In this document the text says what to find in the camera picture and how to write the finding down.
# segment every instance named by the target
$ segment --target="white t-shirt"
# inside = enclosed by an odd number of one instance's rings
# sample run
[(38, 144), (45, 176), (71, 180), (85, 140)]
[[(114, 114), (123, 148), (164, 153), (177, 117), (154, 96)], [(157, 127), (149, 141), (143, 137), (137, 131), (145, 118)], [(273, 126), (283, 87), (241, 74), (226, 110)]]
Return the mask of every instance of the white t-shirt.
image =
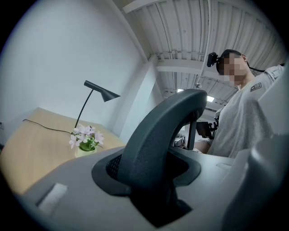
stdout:
[(216, 116), (219, 114), (219, 127), (214, 139), (207, 140), (211, 146), (208, 154), (235, 158), (239, 151), (252, 148), (273, 134), (258, 100), (282, 70), (280, 65), (268, 68), (216, 112)]

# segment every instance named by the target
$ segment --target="flower pot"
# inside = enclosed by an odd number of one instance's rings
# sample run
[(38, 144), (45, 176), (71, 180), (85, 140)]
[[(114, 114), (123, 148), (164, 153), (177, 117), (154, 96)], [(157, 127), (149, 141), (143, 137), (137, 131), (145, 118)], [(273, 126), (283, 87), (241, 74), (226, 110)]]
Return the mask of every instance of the flower pot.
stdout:
[(95, 149), (92, 150), (92, 151), (84, 151), (84, 150), (80, 149), (79, 147), (77, 147), (76, 150), (75, 150), (74, 155), (75, 155), (76, 158), (77, 157), (83, 157), (83, 156), (87, 156), (87, 155), (96, 153), (97, 150), (98, 150), (98, 146), (96, 146)]

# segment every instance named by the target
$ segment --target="shirt patch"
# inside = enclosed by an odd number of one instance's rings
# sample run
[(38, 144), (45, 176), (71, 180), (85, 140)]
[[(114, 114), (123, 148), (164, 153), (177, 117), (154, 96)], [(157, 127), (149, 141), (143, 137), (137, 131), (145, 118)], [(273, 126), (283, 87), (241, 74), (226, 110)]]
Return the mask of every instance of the shirt patch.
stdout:
[(257, 83), (253, 87), (251, 87), (250, 92), (260, 89), (261, 87), (262, 87), (261, 83)]

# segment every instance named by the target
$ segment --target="ceiling light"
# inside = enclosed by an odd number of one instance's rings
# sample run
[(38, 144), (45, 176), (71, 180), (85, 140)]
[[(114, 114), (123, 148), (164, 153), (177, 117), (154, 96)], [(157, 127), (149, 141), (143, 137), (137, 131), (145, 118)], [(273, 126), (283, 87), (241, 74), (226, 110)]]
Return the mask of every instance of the ceiling light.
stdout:
[(207, 96), (207, 101), (209, 101), (209, 102), (213, 102), (214, 101), (214, 97), (211, 97), (211, 96)]

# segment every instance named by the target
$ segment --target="wooden desk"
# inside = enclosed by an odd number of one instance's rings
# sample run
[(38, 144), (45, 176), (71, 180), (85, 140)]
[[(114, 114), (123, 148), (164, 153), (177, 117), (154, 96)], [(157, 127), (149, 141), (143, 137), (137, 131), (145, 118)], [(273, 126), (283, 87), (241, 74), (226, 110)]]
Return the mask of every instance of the wooden desk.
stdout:
[[(28, 120), (45, 127), (71, 132), (75, 119), (37, 108)], [(100, 124), (79, 121), (91, 125), (103, 133), (104, 145), (98, 152), (125, 146), (113, 133)], [(11, 189), (23, 194), (32, 184), (58, 167), (74, 159), (75, 149), (68, 144), (70, 134), (45, 129), (24, 121), (7, 141), (0, 155), (0, 169)]]

